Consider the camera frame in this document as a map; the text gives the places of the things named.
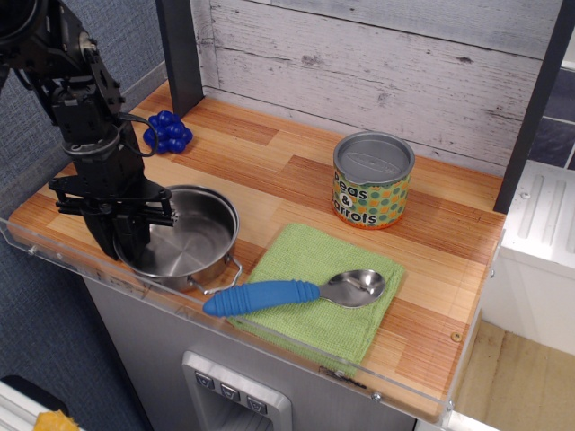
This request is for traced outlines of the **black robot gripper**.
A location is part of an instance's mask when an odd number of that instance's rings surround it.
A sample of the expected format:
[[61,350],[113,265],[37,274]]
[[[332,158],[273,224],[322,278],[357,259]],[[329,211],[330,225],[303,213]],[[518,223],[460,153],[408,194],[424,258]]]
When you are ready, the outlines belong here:
[[149,225],[172,226],[176,220],[171,191],[145,176],[135,132],[113,129],[95,145],[70,145],[66,151],[76,174],[49,182],[58,210],[83,216],[107,256],[134,262],[150,241]]

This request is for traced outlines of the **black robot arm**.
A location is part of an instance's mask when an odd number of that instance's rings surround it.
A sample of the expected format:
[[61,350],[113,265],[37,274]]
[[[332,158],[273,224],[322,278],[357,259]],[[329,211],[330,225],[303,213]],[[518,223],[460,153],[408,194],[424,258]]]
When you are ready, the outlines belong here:
[[76,173],[49,182],[57,207],[81,216],[102,251],[139,259],[151,225],[171,226],[172,193],[145,176],[147,154],[96,41],[61,1],[1,3],[1,68],[35,93]]

